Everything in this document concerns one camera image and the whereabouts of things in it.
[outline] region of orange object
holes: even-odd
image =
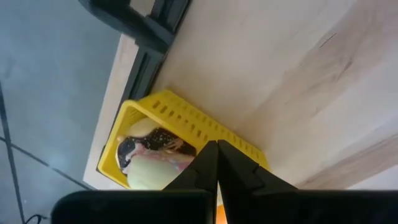
[[[216,224],[227,224],[224,205],[217,207]]]

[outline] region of gray floor tile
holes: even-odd
[[[25,154],[14,150],[14,156],[25,218],[36,213],[48,216],[60,198],[82,190]]]
[[[12,181],[6,145],[0,142],[0,223],[20,223],[17,197]]]
[[[12,142],[81,180],[119,33],[70,0],[0,1]]]

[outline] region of wooden surface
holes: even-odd
[[[193,0],[154,91],[170,88],[235,130],[291,184],[349,187],[398,163],[396,24],[395,0]],[[85,180],[124,88],[115,77]]]

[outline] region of tiled floor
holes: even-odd
[[[120,34],[76,0],[0,1],[0,30],[11,137],[7,146],[0,126],[0,223],[22,223],[21,212],[49,215],[60,197],[88,188],[83,172]]]

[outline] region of yellow plastic basket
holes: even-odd
[[[194,106],[164,90],[149,95],[138,102],[127,100],[123,103],[106,143],[98,170],[123,187],[129,189],[127,178],[120,172],[115,159],[118,147],[117,137],[123,135],[131,125],[149,117],[168,129],[199,152],[209,140],[225,139],[245,155],[268,169],[265,155],[245,140],[237,137],[223,125],[202,113]]]

